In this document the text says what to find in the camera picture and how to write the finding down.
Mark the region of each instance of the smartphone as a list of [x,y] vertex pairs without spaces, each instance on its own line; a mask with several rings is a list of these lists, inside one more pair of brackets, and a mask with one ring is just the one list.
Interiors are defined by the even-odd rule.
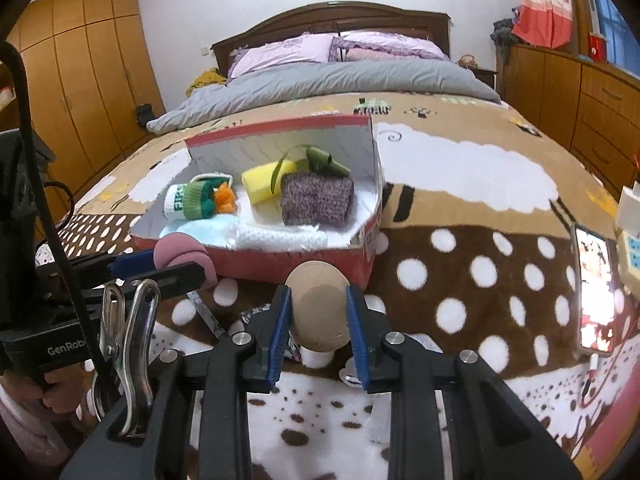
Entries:
[[609,245],[599,234],[578,224],[572,235],[577,248],[578,349],[608,356],[614,348],[616,314]]

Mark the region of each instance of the brown polka dot blanket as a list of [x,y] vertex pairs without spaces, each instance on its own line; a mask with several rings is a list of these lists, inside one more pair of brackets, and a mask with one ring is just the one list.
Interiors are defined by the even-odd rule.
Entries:
[[[66,254],[136,250],[128,229],[187,165],[184,139],[232,124],[351,114],[360,97],[384,101],[380,111],[388,111],[372,117],[386,186],[367,303],[386,312],[395,330],[429,336],[444,352],[478,351],[584,478],[599,478],[638,423],[638,302],[623,292],[613,251],[617,346],[601,359],[581,403],[588,359],[574,350],[577,279],[567,227],[575,219],[613,240],[616,202],[567,151],[523,128],[507,104],[441,94],[340,94],[166,134],[79,201],[61,233]],[[38,260],[48,258],[43,248]],[[222,277],[201,295],[229,329],[240,312],[267,303],[274,288]],[[192,353],[216,342],[186,298],[162,303],[153,338],[152,358],[165,348]],[[385,399],[341,382],[349,357],[347,346],[320,370],[286,362],[277,393],[249,396],[256,479],[386,478]],[[78,413],[89,426],[95,422],[89,396]]]

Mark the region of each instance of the metal clip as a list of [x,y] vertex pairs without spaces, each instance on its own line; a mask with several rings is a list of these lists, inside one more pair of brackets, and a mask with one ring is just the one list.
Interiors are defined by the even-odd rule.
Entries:
[[[100,350],[105,359],[113,362],[120,380],[120,391],[127,399],[127,418],[118,432],[120,436],[143,436],[146,431],[154,400],[147,372],[149,345],[160,301],[158,284],[153,280],[143,280],[136,289],[124,328],[123,291],[114,283],[104,287]],[[92,387],[96,415],[98,420],[102,420],[117,399],[106,398],[97,375],[94,376]]]
[[124,394],[127,419],[120,436],[142,436],[151,414],[154,393],[148,376],[149,344],[160,304],[160,289],[153,280],[143,280],[136,289],[122,347]]

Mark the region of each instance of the window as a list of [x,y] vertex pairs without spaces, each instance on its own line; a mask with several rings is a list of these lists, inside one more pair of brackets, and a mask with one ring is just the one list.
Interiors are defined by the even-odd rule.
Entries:
[[640,43],[611,0],[595,0],[600,33],[607,39],[607,60],[640,77]]

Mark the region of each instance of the pink pillow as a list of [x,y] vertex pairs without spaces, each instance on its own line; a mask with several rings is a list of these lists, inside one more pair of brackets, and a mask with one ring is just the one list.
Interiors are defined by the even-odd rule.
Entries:
[[241,52],[229,69],[229,79],[261,68],[300,61],[326,63],[335,34],[303,34]]
[[398,54],[389,54],[381,50],[367,50],[366,48],[350,48],[347,51],[345,61],[362,61],[369,59],[372,61],[384,61],[387,59],[420,59],[420,56],[399,56]]
[[449,57],[433,43],[433,41],[411,38],[392,32],[376,32],[372,30],[355,30],[343,32],[335,38],[333,49],[365,48],[395,54],[396,56],[417,56],[423,59],[439,59],[448,61]]

